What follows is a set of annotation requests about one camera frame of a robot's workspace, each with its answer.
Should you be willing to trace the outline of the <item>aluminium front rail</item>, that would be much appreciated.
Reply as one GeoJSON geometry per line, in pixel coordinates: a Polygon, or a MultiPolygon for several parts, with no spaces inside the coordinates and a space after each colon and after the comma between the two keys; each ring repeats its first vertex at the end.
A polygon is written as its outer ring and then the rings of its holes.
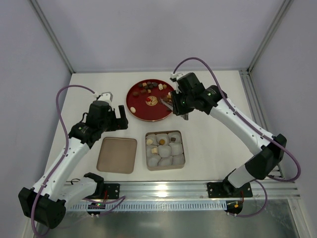
{"type": "MultiPolygon", "coordinates": [[[[210,189],[207,181],[107,181],[106,184],[118,184],[119,195],[128,199],[145,198],[208,198],[210,189]]],[[[294,183],[282,183],[273,180],[251,182],[248,190],[254,199],[298,199],[300,193],[294,183]]]]}

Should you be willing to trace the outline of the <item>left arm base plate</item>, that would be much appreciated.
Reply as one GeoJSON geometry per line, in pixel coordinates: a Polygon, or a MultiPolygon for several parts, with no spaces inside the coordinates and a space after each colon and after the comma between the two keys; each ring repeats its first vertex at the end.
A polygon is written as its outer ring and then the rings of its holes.
{"type": "Polygon", "coordinates": [[[104,183],[104,191],[102,192],[103,200],[116,200],[120,195],[119,183],[104,183]]]}

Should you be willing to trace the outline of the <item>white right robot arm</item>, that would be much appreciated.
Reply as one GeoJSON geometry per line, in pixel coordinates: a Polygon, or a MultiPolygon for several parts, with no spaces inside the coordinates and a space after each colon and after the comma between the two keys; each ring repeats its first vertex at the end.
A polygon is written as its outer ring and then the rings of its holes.
{"type": "Polygon", "coordinates": [[[220,191],[226,196],[238,196],[245,184],[256,179],[263,180],[281,161],[286,138],[282,134],[274,136],[245,118],[219,86],[205,88],[193,72],[173,73],[170,80],[176,83],[176,90],[171,92],[175,115],[186,118],[193,110],[206,113],[233,132],[253,155],[221,182],[220,191]]]}

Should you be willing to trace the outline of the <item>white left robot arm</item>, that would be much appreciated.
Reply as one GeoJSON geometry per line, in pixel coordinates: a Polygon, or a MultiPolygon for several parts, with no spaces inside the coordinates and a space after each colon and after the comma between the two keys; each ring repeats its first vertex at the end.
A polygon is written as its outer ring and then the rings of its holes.
{"type": "Polygon", "coordinates": [[[120,117],[106,101],[95,100],[82,120],[66,134],[66,145],[47,172],[31,188],[22,188],[18,198],[26,217],[49,229],[56,228],[66,210],[80,200],[98,198],[104,191],[104,178],[86,173],[75,185],[64,184],[77,164],[101,138],[104,132],[125,130],[128,120],[123,105],[120,117]]]}

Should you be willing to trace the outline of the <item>aluminium frame post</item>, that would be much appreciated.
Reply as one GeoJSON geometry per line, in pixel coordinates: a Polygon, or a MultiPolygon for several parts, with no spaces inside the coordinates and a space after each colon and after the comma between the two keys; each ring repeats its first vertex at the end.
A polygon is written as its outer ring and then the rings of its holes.
{"type": "Polygon", "coordinates": [[[67,67],[68,71],[71,74],[75,73],[75,70],[73,66],[71,65],[64,49],[62,48],[58,38],[56,37],[56,34],[54,30],[52,29],[47,17],[45,16],[45,13],[43,12],[41,6],[39,5],[39,2],[37,0],[28,0],[28,3],[30,4],[31,8],[33,9],[34,13],[36,14],[39,22],[41,23],[44,31],[46,32],[48,38],[50,39],[51,43],[53,44],[54,48],[56,49],[57,53],[59,54],[61,60],[67,67]]]}
{"type": "Polygon", "coordinates": [[[275,33],[277,32],[282,20],[284,19],[285,15],[287,14],[288,10],[292,6],[294,0],[283,0],[281,6],[279,7],[277,13],[275,14],[271,24],[269,25],[259,47],[257,48],[255,55],[253,56],[248,68],[247,72],[249,74],[252,73],[253,69],[259,62],[260,58],[262,57],[263,53],[265,52],[266,48],[270,44],[271,40],[273,39],[275,33]]]}

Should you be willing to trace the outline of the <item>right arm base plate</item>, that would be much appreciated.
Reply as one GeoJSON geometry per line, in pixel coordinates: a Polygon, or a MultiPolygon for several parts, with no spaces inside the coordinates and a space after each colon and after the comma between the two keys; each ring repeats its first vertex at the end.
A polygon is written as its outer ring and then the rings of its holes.
{"type": "Polygon", "coordinates": [[[229,182],[208,182],[207,192],[209,198],[251,198],[253,192],[250,183],[244,184],[240,188],[235,188],[229,182]]]}

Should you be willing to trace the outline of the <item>gold tin box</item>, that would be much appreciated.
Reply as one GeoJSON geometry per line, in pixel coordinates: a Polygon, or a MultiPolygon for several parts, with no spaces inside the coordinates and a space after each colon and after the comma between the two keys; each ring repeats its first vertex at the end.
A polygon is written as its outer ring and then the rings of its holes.
{"type": "Polygon", "coordinates": [[[145,146],[148,170],[175,170],[185,166],[184,145],[179,130],[149,132],[145,135],[145,146]],[[171,142],[172,137],[176,138],[175,142],[171,142]],[[151,145],[147,145],[148,139],[153,141],[151,145]],[[159,143],[161,139],[165,140],[163,145],[159,143]],[[153,154],[151,152],[153,148],[157,148],[157,153],[153,154]]]}

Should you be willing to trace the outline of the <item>gold tin lid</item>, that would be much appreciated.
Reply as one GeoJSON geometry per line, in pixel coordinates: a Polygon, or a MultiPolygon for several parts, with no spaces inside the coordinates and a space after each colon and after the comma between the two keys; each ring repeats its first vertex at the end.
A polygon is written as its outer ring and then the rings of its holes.
{"type": "Polygon", "coordinates": [[[134,170],[137,140],[105,137],[102,141],[97,170],[106,173],[131,174],[134,170]]]}

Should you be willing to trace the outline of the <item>round red lacquer tray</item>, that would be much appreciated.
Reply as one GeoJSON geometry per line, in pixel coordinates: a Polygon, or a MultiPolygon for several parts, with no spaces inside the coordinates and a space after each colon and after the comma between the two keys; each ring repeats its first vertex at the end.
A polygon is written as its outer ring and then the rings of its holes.
{"type": "Polygon", "coordinates": [[[159,79],[145,79],[135,83],[127,92],[126,105],[129,112],[136,118],[143,121],[159,121],[167,118],[172,112],[161,103],[160,98],[163,98],[165,102],[170,103],[171,98],[167,98],[167,94],[174,90],[174,87],[169,83],[159,79]],[[143,84],[147,84],[150,81],[152,84],[147,88],[143,87],[143,84]],[[135,113],[130,111],[130,108],[136,109],[135,113]]]}

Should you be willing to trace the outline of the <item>aluminium side rail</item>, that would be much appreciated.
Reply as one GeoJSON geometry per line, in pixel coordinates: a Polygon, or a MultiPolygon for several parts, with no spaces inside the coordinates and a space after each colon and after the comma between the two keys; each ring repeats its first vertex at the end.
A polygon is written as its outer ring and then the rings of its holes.
{"type": "Polygon", "coordinates": [[[270,131],[264,118],[264,112],[260,105],[252,78],[246,69],[239,70],[242,85],[246,94],[253,121],[267,131],[270,131]]]}

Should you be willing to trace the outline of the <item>aluminium frame post right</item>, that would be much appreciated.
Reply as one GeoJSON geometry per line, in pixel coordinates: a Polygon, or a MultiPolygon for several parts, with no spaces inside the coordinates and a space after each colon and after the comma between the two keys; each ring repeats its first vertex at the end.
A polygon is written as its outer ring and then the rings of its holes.
{"type": "Polygon", "coordinates": [[[253,56],[248,68],[247,72],[249,74],[252,73],[253,69],[259,62],[260,58],[262,57],[263,53],[265,52],[266,48],[270,44],[271,40],[273,39],[275,33],[277,32],[282,20],[284,19],[285,15],[287,14],[288,10],[292,6],[294,0],[283,0],[281,6],[279,7],[277,13],[275,14],[271,24],[269,25],[259,47],[257,48],[255,55],[253,56]]]}

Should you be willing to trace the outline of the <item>metal serving tongs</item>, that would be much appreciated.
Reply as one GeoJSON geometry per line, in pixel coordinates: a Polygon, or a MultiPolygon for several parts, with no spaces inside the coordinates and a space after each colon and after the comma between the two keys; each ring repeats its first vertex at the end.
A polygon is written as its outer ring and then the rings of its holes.
{"type": "MultiPolygon", "coordinates": [[[[168,103],[168,102],[165,102],[163,100],[163,98],[160,98],[160,101],[163,105],[165,105],[171,112],[173,112],[173,105],[168,103]]],[[[183,114],[183,115],[179,115],[180,117],[182,117],[184,120],[189,120],[189,115],[188,114],[183,114]]]]}

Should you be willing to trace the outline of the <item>aluminium frame post left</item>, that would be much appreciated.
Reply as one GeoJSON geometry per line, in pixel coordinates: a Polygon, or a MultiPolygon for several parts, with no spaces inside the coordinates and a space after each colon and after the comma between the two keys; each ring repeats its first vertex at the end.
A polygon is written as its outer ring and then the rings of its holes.
{"type": "Polygon", "coordinates": [[[54,48],[56,49],[57,53],[59,54],[61,60],[67,67],[68,71],[71,74],[75,73],[75,70],[73,66],[71,65],[64,49],[62,48],[58,38],[56,37],[56,34],[54,30],[52,29],[47,17],[45,16],[45,13],[43,12],[41,6],[39,5],[39,2],[37,0],[28,0],[28,3],[30,4],[31,8],[33,9],[34,13],[36,14],[39,22],[41,23],[44,31],[46,32],[48,38],[50,39],[51,43],[53,44],[54,48]]]}

